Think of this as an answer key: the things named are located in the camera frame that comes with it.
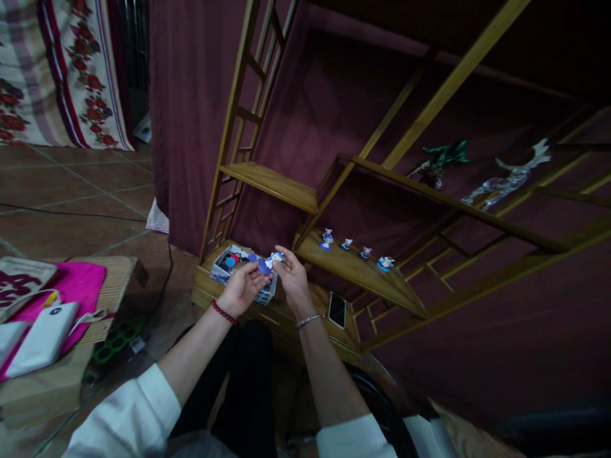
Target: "black cable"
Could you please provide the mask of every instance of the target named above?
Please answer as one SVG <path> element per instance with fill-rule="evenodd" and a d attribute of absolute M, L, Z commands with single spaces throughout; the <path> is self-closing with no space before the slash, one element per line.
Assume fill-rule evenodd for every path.
<path fill-rule="evenodd" d="M 167 286 L 167 282 L 170 279 L 170 275 L 172 274 L 172 269 L 174 268 L 174 260 L 172 259 L 172 249 L 170 247 L 170 242 L 167 243 L 167 253 L 170 256 L 170 270 L 167 271 L 167 275 L 165 277 L 164 285 L 161 287 L 161 293 L 159 294 L 159 299 L 157 300 L 157 305 L 151 311 L 149 316 L 153 316 L 153 314 L 157 311 L 159 306 L 161 306 L 161 302 L 164 300 L 165 296 L 165 287 Z"/>
<path fill-rule="evenodd" d="M 5 204 L 4 202 L 0 202 L 0 206 L 2 206 L 2 207 L 17 208 L 17 209 L 20 209 L 20 210 L 38 211 L 38 212 L 42 212 L 42 213 L 62 214 L 62 215 L 68 215 L 68 216 L 98 216 L 100 218 L 124 219 L 126 221 L 136 221 L 138 223 L 145 223 L 146 222 L 143 219 L 124 218 L 122 216 L 100 215 L 100 214 L 93 214 L 93 213 L 58 212 L 58 211 L 51 211 L 51 210 L 33 209 L 33 208 L 30 208 L 30 207 L 22 207 L 20 205 Z M 155 311 L 157 311 L 159 306 L 161 306 L 161 303 L 162 303 L 162 301 L 164 299 L 164 296 L 165 296 L 165 288 L 167 287 L 167 282 L 170 280 L 170 275 L 172 275 L 172 269 L 174 268 L 174 260 L 172 259 L 172 249 L 170 247 L 170 243 L 169 242 L 167 243 L 167 253 L 168 253 L 169 257 L 170 257 L 170 270 L 168 270 L 168 272 L 167 272 L 167 275 L 166 275 L 165 281 L 164 281 L 164 285 L 162 286 L 161 293 L 159 294 L 159 299 L 157 300 L 157 304 L 155 305 L 155 308 L 151 311 L 150 316 L 152 316 L 153 313 Z"/>
<path fill-rule="evenodd" d="M 38 211 L 38 212 L 41 212 L 41 213 L 65 214 L 65 215 L 69 215 L 69 216 L 98 216 L 100 218 L 112 218 L 112 219 L 124 219 L 126 221 L 136 221 L 137 223 L 145 223 L 146 222 L 145 219 L 125 218 L 123 216 L 100 215 L 100 214 L 94 214 L 94 213 L 57 212 L 57 211 L 51 211 L 51 210 L 33 209 L 33 208 L 30 208 L 30 207 L 21 207 L 19 205 L 5 204 L 4 202 L 0 202 L 0 206 L 2 206 L 2 207 L 11 207 L 11 208 L 18 208 L 20 210 Z"/>

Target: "wooden shelf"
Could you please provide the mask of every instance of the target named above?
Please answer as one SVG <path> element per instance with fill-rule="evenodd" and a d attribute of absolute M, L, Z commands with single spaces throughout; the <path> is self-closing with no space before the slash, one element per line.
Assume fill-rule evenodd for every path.
<path fill-rule="evenodd" d="M 358 257 L 360 250 L 355 246 L 352 246 L 352 250 L 347 253 L 334 243 L 331 251 L 323 251 L 318 246 L 320 233 L 319 230 L 311 231 L 295 254 L 384 300 L 409 310 L 420 318 L 427 318 L 425 308 L 397 269 L 383 272 L 376 266 L 377 258 L 374 256 L 370 256 L 367 262 L 361 260 Z"/>
<path fill-rule="evenodd" d="M 220 170 L 310 214 L 318 212 L 316 190 L 254 161 L 222 165 Z"/>
<path fill-rule="evenodd" d="M 368 170 L 371 170 L 372 172 L 380 176 L 386 177 L 402 186 L 405 186 L 406 188 L 418 191 L 420 194 L 424 194 L 427 197 L 430 197 L 438 202 L 450 205 L 451 207 L 462 211 L 463 213 L 469 215 L 474 219 L 477 219 L 478 221 L 481 221 L 484 224 L 499 229 L 509 235 L 512 235 L 513 237 L 533 244 L 534 246 L 544 248 L 552 253 L 565 253 L 568 251 L 568 247 L 566 247 L 562 243 L 548 239 L 547 237 L 543 237 L 541 235 L 537 235 L 534 232 L 521 228 L 520 226 L 508 223 L 507 221 L 499 218 L 498 216 L 494 216 L 490 213 L 478 210 L 475 207 L 467 205 L 452 196 L 434 190 L 433 188 L 429 188 L 425 184 L 419 183 L 416 180 L 408 178 L 397 172 L 393 172 L 392 170 L 385 169 L 384 167 L 376 163 L 370 162 L 366 159 L 360 158 L 359 156 L 340 154 L 339 157 L 341 159 L 347 160 L 348 162 L 353 162 L 359 167 L 364 167 Z"/>
<path fill-rule="evenodd" d="M 210 298 L 217 299 L 225 289 L 225 286 L 219 282 L 210 278 L 210 269 L 212 264 L 220 256 L 220 254 L 229 245 L 234 244 L 240 246 L 239 243 L 233 240 L 226 240 L 219 248 L 215 249 L 204 261 L 204 263 L 197 267 L 195 272 L 195 282 L 193 285 L 194 289 L 200 293 L 193 296 L 193 301 L 201 307 L 207 308 L 209 306 L 208 300 L 198 300 L 201 296 L 208 296 Z M 308 282 L 310 289 L 310 296 L 314 308 L 318 313 L 325 315 L 325 327 L 331 336 L 332 341 L 338 347 L 342 347 L 344 351 L 349 351 L 358 355 L 358 331 L 356 329 L 356 321 L 353 314 L 351 313 L 352 305 L 346 304 L 346 329 L 341 329 L 327 317 L 329 310 L 330 291 L 319 284 L 314 282 Z M 280 326 L 276 331 L 283 336 L 293 340 L 296 344 L 300 344 L 299 335 L 297 329 L 295 329 L 295 314 L 286 304 L 286 293 L 282 288 L 282 283 L 278 281 L 276 284 L 276 294 L 268 305 L 261 305 L 254 302 L 252 306 L 246 312 L 246 315 L 250 319 L 261 319 L 261 321 L 268 320 L 277 326 Z"/>

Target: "white cloth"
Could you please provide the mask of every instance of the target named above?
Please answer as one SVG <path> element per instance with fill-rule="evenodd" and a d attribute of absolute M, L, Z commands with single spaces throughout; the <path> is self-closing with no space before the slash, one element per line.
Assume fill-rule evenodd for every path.
<path fill-rule="evenodd" d="M 174 391 L 154 364 L 140 377 L 124 383 L 91 412 L 72 435 L 64 457 L 162 457 L 180 411 Z M 372 414 L 323 428 L 316 439 L 321 458 L 397 456 Z M 201 431 L 195 442 L 184 445 L 172 456 L 235 458 L 207 431 Z"/>

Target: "red bracelet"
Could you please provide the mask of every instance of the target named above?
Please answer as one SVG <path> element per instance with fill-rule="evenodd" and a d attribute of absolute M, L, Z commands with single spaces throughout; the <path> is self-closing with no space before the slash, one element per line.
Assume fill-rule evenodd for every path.
<path fill-rule="evenodd" d="M 214 309 L 219 312 L 228 322 L 230 322 L 231 324 L 233 324 L 234 326 L 237 326 L 237 320 L 235 318 L 233 318 L 230 314 L 228 314 L 226 311 L 221 310 L 221 308 L 218 306 L 218 304 L 216 303 L 216 301 L 214 299 L 212 299 L 212 301 L 210 302 L 210 304 L 214 307 Z"/>

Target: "bracelet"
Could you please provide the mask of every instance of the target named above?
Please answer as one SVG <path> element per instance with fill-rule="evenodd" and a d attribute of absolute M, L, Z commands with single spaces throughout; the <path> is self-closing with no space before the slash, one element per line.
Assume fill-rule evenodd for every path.
<path fill-rule="evenodd" d="M 297 329 L 301 329 L 301 328 L 303 328 L 303 327 L 306 325 L 306 323 L 309 323 L 309 322 L 310 322 L 310 321 L 312 321 L 313 319 L 316 319 L 316 318 L 324 318 L 324 317 L 325 317 L 325 314 L 316 314 L 316 315 L 312 315 L 311 317 L 308 317 L 308 318 L 306 318 L 306 319 L 304 319 L 304 320 L 301 320 L 299 323 L 297 323 L 297 324 L 295 325 L 295 327 L 296 327 Z"/>
<path fill-rule="evenodd" d="M 225 318 L 228 322 L 230 322 L 231 324 L 233 324 L 234 326 L 237 326 L 237 320 L 235 318 L 233 318 L 230 314 L 228 314 L 226 311 L 222 310 L 218 304 L 216 303 L 216 301 L 214 299 L 212 299 L 210 301 L 210 304 L 212 305 L 212 307 L 214 307 L 214 309 L 219 312 L 221 314 L 221 316 L 223 318 Z"/>

